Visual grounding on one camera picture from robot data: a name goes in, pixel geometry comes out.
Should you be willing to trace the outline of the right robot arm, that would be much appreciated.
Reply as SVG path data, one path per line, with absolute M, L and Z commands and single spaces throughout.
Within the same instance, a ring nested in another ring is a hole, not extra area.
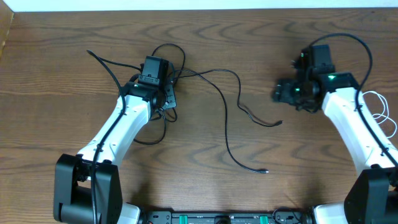
M 278 81 L 273 99 L 321 110 L 338 130 L 358 178 L 345 200 L 317 205 L 305 223 L 397 223 L 397 148 L 383 133 L 350 72 L 336 72 L 327 45 L 301 51 L 295 78 Z

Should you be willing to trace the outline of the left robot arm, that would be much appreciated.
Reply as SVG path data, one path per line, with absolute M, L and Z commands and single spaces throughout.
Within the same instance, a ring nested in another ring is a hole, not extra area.
M 116 83 L 118 100 L 96 136 L 55 165 L 53 217 L 63 223 L 139 222 L 141 210 L 123 201 L 119 166 L 140 129 L 154 113 L 174 108 L 173 65 L 148 56 L 139 73 Z

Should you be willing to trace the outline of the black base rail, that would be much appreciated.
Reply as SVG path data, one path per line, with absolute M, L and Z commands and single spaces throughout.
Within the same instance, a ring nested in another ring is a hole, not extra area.
M 310 213 L 287 207 L 271 212 L 141 212 L 138 224 L 315 224 Z

